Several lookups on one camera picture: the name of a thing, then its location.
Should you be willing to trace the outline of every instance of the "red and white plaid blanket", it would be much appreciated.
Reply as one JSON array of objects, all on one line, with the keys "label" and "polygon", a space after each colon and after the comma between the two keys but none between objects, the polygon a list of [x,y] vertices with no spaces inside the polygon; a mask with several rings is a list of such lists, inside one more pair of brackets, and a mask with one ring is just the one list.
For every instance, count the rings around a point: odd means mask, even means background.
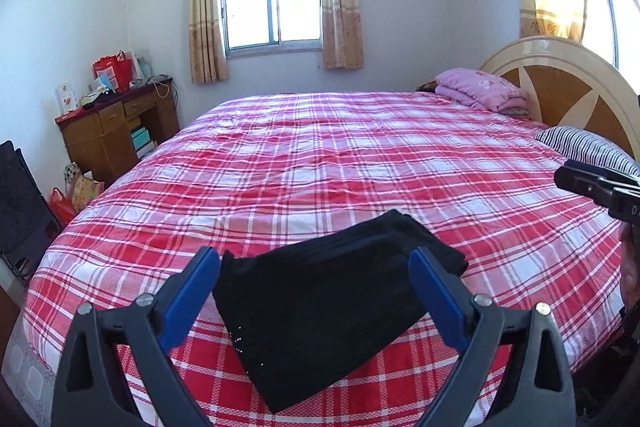
[{"label": "red and white plaid blanket", "polygon": [[[28,292],[24,329],[54,371],[78,305],[156,292],[202,245],[255,256],[391,210],[465,253],[473,293],[507,307],[551,304],[572,367],[618,325],[617,223],[553,182],[562,158],[538,124],[425,93],[305,94],[220,105],[163,144],[55,241]],[[488,412],[500,352],[468,425]],[[128,348],[143,418],[159,420]],[[210,297],[172,351],[220,426],[412,425],[456,354],[429,315],[352,375],[278,415],[245,375]]]}]

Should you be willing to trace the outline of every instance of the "red plastic bag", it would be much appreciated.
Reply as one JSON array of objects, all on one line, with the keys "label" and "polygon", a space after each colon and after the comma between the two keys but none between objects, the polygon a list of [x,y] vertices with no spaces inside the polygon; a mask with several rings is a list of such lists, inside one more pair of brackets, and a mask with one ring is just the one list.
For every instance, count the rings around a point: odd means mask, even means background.
[{"label": "red plastic bag", "polygon": [[54,188],[49,198],[49,208],[56,215],[63,227],[66,227],[71,220],[78,215],[71,204],[59,188]]},{"label": "red plastic bag", "polygon": [[100,72],[106,73],[113,84],[113,89],[124,92],[129,89],[133,78],[133,60],[127,58],[122,51],[112,57],[103,57],[94,64],[95,78],[98,78]]}]

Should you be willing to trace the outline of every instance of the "black and white striped pillow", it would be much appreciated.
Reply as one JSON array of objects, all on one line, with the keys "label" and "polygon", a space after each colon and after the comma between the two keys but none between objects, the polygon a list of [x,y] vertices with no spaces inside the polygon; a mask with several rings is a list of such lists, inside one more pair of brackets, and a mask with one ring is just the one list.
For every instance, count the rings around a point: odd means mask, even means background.
[{"label": "black and white striped pillow", "polygon": [[640,166],[631,156],[606,138],[592,132],[556,126],[536,134],[536,140],[569,160],[640,176]]}]

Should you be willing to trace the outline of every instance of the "silver bolt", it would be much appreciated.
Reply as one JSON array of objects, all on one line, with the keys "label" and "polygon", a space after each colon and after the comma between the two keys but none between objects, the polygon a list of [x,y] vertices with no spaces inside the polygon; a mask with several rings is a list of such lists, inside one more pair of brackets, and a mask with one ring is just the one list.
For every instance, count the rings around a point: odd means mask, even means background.
[{"label": "silver bolt", "polygon": [[551,306],[549,306],[546,302],[539,302],[538,304],[536,304],[536,311],[540,315],[545,315],[546,317],[551,313]]},{"label": "silver bolt", "polygon": [[494,303],[494,300],[489,296],[483,293],[479,293],[474,297],[474,302],[478,306],[482,306],[482,308],[488,308]]},{"label": "silver bolt", "polygon": [[78,306],[78,313],[81,315],[87,315],[94,307],[91,306],[91,302],[85,302]]},{"label": "silver bolt", "polygon": [[136,304],[141,308],[146,306],[150,306],[154,301],[154,296],[151,293],[143,293],[140,297],[136,299]]}]

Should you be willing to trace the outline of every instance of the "black folded garment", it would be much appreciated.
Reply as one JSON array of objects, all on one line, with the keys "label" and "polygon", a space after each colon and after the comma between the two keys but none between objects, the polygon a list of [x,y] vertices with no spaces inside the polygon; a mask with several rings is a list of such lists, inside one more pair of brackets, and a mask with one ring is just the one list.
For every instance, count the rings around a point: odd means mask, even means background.
[{"label": "black folded garment", "polygon": [[452,274],[468,266],[395,210],[250,259],[225,252],[213,296],[271,412],[346,377],[425,314],[407,270],[417,247],[428,247]]}]

